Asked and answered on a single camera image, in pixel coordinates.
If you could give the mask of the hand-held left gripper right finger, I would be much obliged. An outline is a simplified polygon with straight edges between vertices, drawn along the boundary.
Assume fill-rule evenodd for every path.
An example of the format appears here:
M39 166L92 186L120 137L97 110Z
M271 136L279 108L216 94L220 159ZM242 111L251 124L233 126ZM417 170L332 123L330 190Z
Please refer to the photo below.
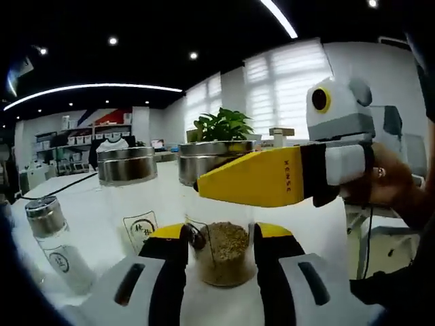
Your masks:
M360 301L339 268L286 228L257 222L254 256L265 325L380 325L384 308Z

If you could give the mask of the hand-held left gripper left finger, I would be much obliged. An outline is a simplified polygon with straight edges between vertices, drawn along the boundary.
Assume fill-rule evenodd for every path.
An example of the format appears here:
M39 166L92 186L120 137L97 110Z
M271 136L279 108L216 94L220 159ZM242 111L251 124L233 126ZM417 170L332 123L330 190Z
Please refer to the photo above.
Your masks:
M189 228L159 228L138 255L108 269L79 306L63 307L70 325L179 325Z

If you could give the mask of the person's right hand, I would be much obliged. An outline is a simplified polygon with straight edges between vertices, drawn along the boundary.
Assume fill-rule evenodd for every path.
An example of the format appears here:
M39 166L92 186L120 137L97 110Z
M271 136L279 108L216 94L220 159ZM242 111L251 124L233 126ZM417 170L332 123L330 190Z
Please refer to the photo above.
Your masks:
M380 143L373 143L375 164L371 173L344 184L346 199L386 206L395 211L408 227L424 229L434 214L434 154L423 188L413 181L411 170L399 157Z

